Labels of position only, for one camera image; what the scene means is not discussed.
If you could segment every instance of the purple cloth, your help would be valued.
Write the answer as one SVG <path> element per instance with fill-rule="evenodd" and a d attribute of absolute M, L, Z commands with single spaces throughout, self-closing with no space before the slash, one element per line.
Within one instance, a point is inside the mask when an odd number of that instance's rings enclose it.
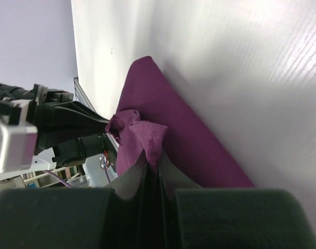
<path fill-rule="evenodd" d="M 171 88 L 151 57 L 131 65 L 117 113 L 106 129 L 120 143 L 116 161 L 119 175 L 135 163 L 142 149 L 154 166 L 162 141 L 171 162 L 202 187 L 253 187 L 227 150 Z"/>

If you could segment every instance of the crumpled fabric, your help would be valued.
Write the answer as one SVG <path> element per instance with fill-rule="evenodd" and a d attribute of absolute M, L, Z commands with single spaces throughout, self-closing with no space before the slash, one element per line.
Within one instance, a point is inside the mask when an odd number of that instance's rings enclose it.
<path fill-rule="evenodd" d="M 131 65 L 106 131 L 120 144 L 119 176 L 135 163 L 142 149 L 153 167 L 163 149 L 176 167 L 202 187 L 254 186 L 151 57 Z"/>
<path fill-rule="evenodd" d="M 119 143 L 117 152 L 117 174 L 130 168 L 145 150 L 146 160 L 154 172 L 162 150 L 162 140 L 167 127 L 142 121 L 137 110 L 124 110 L 115 114 L 106 131 Z"/>

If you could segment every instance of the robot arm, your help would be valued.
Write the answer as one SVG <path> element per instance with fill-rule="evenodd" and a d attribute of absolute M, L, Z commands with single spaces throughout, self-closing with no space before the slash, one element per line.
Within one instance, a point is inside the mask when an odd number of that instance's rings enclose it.
<path fill-rule="evenodd" d="M 49 148 L 59 166 L 83 164 L 103 151 L 107 123 L 71 93 L 0 84 L 0 180 L 48 169 L 36 168 L 33 158 Z"/>

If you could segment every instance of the white surface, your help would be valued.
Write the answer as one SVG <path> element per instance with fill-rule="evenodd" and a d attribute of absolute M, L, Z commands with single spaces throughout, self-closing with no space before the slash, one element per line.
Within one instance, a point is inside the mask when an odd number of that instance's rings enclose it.
<path fill-rule="evenodd" d="M 74 92 L 70 0 L 0 0 L 0 82 Z"/>
<path fill-rule="evenodd" d="M 106 118 L 151 55 L 258 187 L 316 232 L 316 1 L 72 0 L 80 84 Z"/>

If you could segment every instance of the white robot part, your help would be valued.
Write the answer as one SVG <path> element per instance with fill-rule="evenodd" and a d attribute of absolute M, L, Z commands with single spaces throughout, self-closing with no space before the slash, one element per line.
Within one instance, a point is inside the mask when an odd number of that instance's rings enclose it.
<path fill-rule="evenodd" d="M 0 174 L 27 170 L 31 167 L 37 140 L 37 128 L 26 121 L 29 100 L 14 101 L 21 107 L 18 125 L 0 119 Z"/>

